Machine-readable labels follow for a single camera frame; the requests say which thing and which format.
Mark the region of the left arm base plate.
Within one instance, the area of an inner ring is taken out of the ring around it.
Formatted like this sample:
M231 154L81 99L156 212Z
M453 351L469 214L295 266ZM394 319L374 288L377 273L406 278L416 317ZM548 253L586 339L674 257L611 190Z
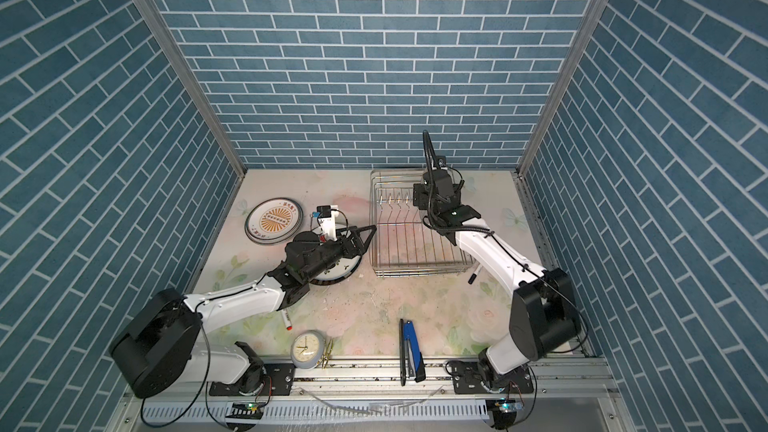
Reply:
M288 396L291 392L296 367L292 363L267 363L250 366L233 384L212 382L210 396Z

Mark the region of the brown patterned plate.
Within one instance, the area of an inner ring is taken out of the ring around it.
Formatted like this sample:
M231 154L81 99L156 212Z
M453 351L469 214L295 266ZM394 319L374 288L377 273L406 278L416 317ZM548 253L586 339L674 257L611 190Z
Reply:
M271 245L290 239L302 226L304 211L290 198L266 200L246 216L244 232L252 242Z

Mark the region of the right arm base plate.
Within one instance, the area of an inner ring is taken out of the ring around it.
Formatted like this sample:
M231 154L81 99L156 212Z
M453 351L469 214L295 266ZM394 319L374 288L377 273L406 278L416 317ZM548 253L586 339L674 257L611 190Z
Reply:
M525 395L534 392L532 375L523 366L499 375L485 362L449 360L444 369L457 395Z

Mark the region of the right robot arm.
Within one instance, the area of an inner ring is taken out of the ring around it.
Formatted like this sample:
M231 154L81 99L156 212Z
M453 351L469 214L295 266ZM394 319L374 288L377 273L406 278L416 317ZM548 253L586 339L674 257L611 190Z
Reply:
M413 187L413 202L425 226L471 255L511 298L508 332L478 355L483 385L500 389L512 371L577 338L582 321L569 275L530 261L500 239L479 212L461 202L462 187L447 169L430 166Z

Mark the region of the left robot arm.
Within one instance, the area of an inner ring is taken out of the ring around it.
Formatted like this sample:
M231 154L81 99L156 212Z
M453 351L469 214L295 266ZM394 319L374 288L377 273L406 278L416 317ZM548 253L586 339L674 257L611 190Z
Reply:
M198 381L251 393L262 370L256 353L243 342L199 344L200 334L292 306L318 276L363 257L376 232L374 225L343 227L335 240L301 232L286 244L284 260L259 280L204 294L162 290L115 336L109 354L138 398L153 397L177 382Z

